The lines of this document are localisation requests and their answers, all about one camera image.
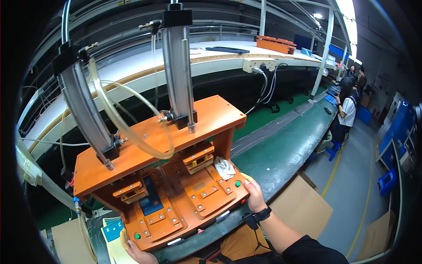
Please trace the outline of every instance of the black wrist device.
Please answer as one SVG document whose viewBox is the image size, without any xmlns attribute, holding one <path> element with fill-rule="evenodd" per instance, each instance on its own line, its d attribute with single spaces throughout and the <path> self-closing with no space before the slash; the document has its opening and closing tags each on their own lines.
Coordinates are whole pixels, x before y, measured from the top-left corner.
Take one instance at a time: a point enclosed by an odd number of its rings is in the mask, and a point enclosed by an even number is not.
<svg viewBox="0 0 422 264">
<path fill-rule="evenodd" d="M 258 223 L 270 217 L 271 208 L 267 207 L 257 213 L 246 213 L 242 216 L 243 221 L 253 230 L 258 229 Z"/>
</svg>

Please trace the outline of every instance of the orange fixture on shelf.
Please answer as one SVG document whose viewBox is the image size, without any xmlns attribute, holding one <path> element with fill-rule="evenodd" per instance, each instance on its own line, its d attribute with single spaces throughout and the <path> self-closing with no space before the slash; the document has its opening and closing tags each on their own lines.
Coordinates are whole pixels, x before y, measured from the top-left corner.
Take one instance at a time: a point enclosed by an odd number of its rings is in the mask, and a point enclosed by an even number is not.
<svg viewBox="0 0 422 264">
<path fill-rule="evenodd" d="M 257 36 L 257 47 L 293 55 L 295 53 L 296 44 L 281 38 Z"/>
<path fill-rule="evenodd" d="M 236 166 L 236 174 L 229 180 L 223 180 L 213 166 L 216 156 L 230 161 L 233 131 L 244 127 L 246 115 L 218 95 L 194 102 L 194 108 L 196 133 L 170 124 L 177 153 L 161 167 L 146 168 L 158 159 L 130 140 L 120 147 L 112 171 L 98 160 L 92 148 L 76 159 L 74 195 L 81 201 L 91 195 L 118 212 L 129 239 L 141 250 L 155 250 L 196 234 L 249 195 Z M 157 117 L 131 129 L 139 135 L 147 134 L 145 142 L 157 150 L 168 150 Z"/>
</svg>

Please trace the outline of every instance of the orange press machine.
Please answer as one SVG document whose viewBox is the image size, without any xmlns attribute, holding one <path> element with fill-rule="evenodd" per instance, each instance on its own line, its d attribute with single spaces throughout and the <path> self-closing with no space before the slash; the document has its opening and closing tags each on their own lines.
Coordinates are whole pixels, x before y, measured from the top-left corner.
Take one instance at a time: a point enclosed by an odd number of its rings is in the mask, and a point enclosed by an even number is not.
<svg viewBox="0 0 422 264">
<path fill-rule="evenodd" d="M 91 145 L 77 156 L 73 194 L 82 202 L 92 196 L 118 212 L 129 239 L 141 250 L 183 241 L 224 219 L 249 195 L 234 164 L 235 174 L 227 180 L 214 166 L 216 157 L 231 163 L 233 131 L 244 126 L 246 115 L 218 95 L 193 101 L 191 24 L 192 11 L 172 1 L 161 20 L 140 26 L 151 28 L 153 34 L 162 31 L 171 109 L 125 127 L 104 107 L 119 128 L 116 135 L 101 119 L 83 74 L 83 64 L 89 64 L 98 97 L 107 103 L 90 47 L 76 48 L 62 34 L 61 55 L 67 57 L 53 63 L 68 107 Z"/>
</svg>

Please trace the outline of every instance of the brown pants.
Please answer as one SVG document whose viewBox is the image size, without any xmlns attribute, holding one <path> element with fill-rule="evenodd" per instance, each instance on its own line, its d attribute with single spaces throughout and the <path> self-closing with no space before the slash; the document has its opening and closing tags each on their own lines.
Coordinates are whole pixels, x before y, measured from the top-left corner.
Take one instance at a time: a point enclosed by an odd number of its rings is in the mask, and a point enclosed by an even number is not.
<svg viewBox="0 0 422 264">
<path fill-rule="evenodd" d="M 269 247 L 267 241 L 264 238 L 264 234 L 261 228 L 257 230 L 258 240 L 263 246 Z M 248 226 L 243 225 L 241 228 L 236 230 L 233 234 L 227 237 L 220 245 L 221 254 L 228 257 L 229 259 L 236 261 L 246 257 L 251 257 L 254 254 L 259 255 L 265 252 L 269 252 L 269 249 L 259 247 L 257 251 L 257 239 L 254 231 Z M 187 260 L 181 261 L 179 264 L 198 264 L 201 259 L 192 257 Z M 207 264 L 215 264 L 215 262 L 207 261 Z"/>
</svg>

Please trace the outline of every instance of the white t-shirt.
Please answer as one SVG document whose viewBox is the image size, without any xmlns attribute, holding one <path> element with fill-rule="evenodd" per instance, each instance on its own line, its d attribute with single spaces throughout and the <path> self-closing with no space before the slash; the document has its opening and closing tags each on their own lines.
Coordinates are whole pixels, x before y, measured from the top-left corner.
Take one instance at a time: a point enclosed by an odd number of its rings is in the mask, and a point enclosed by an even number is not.
<svg viewBox="0 0 422 264">
<path fill-rule="evenodd" d="M 341 117 L 340 113 L 337 115 L 340 125 L 352 127 L 354 122 L 354 116 L 356 114 L 356 107 L 354 106 L 353 100 L 349 97 L 344 99 L 343 112 L 346 114 L 344 118 Z"/>
</svg>

